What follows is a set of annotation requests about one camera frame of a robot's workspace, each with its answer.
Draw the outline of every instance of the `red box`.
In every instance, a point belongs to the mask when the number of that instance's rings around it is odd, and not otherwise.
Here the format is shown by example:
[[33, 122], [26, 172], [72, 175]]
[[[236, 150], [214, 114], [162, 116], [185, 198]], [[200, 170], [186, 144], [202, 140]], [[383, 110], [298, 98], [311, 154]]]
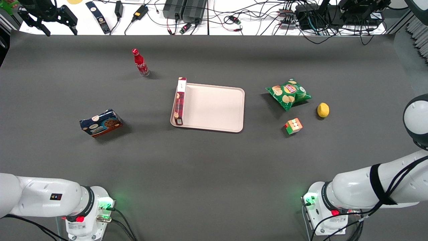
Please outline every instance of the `red box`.
[[177, 94], [175, 95], [174, 120], [179, 126], [183, 125], [184, 93], [186, 92], [186, 84], [186, 78], [178, 78]]

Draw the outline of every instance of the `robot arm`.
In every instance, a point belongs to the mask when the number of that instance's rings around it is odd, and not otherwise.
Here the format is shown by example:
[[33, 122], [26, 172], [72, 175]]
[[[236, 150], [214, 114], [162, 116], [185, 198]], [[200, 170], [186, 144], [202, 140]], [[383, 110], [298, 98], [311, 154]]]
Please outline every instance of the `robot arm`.
[[111, 222], [114, 200], [102, 187], [86, 187], [57, 178], [29, 178], [0, 173], [0, 217], [57, 217], [65, 220], [68, 237], [100, 241]]
[[[28, 26], [36, 27], [37, 29], [42, 30], [47, 36], [50, 36], [51, 32], [42, 24], [42, 21], [59, 22], [68, 26], [73, 34], [77, 35], [77, 18], [66, 5], [57, 8], [56, 1], [55, 5], [53, 5], [51, 0], [18, 1], [22, 5], [18, 9], [18, 14]], [[30, 17], [29, 14], [36, 17], [36, 20]]]
[[[389, 163], [340, 173], [330, 182], [311, 185], [302, 199], [316, 235], [345, 234], [348, 216], [335, 216], [353, 212], [352, 209], [372, 209], [379, 202], [381, 208], [402, 208], [428, 200], [428, 94], [407, 104], [403, 122], [413, 142], [422, 150]], [[386, 194], [393, 178], [409, 165], [413, 169], [390, 195]]]
[[1, 200], [1, 217], [8, 213], [27, 217], [75, 216], [85, 209], [89, 201], [86, 187], [64, 179], [0, 173], [0, 182], [1, 199], [6, 198], [6, 194], [9, 197]]

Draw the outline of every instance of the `rubik's cube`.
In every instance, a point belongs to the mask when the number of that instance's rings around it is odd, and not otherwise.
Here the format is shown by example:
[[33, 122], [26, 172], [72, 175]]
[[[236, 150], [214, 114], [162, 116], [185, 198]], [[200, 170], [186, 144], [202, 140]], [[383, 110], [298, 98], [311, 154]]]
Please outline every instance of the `rubik's cube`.
[[287, 130], [287, 132], [288, 132], [289, 135], [298, 132], [302, 128], [303, 128], [303, 126], [300, 123], [299, 118], [295, 118], [293, 120], [289, 120], [285, 124], [285, 129]]

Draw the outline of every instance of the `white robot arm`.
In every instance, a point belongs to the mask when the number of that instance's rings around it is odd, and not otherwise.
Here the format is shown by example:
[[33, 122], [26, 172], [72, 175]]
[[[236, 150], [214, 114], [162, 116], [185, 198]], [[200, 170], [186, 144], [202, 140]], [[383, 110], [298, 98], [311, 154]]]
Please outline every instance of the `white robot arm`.
[[[302, 200], [316, 235], [345, 234], [342, 228], [347, 225], [348, 216], [340, 214], [353, 209], [372, 209], [378, 203], [382, 204], [380, 208], [402, 208], [428, 200], [428, 94], [407, 104], [403, 122], [413, 142], [422, 150], [389, 163], [340, 173], [330, 182], [311, 185]], [[393, 193], [386, 194], [393, 178], [416, 162]]]
[[68, 237], [100, 241], [114, 200], [102, 187], [85, 187], [56, 178], [29, 178], [0, 173], [0, 217], [58, 217], [66, 222]]

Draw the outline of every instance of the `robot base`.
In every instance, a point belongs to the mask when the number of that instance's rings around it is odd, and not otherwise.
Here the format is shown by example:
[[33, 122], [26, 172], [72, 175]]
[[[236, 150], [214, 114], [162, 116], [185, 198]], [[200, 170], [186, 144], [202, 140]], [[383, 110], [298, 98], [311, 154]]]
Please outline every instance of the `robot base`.
[[101, 241], [109, 222], [102, 222], [97, 218], [111, 217], [111, 211], [100, 209], [109, 205], [114, 207], [115, 201], [109, 197], [107, 191], [102, 187], [91, 187], [94, 192], [94, 205], [85, 217], [83, 222], [69, 222], [66, 221], [66, 229], [68, 238], [74, 241]]
[[[323, 220], [324, 218], [331, 217], [331, 211], [324, 205], [321, 197], [321, 189], [324, 186], [324, 182], [316, 182], [309, 187], [308, 193], [302, 198], [304, 203], [311, 203], [312, 205], [306, 206], [306, 217], [311, 224], [312, 230]], [[332, 217], [322, 222], [315, 235], [331, 235], [338, 229], [345, 227], [348, 224], [348, 216]], [[345, 234], [346, 229], [336, 233], [337, 235]]]

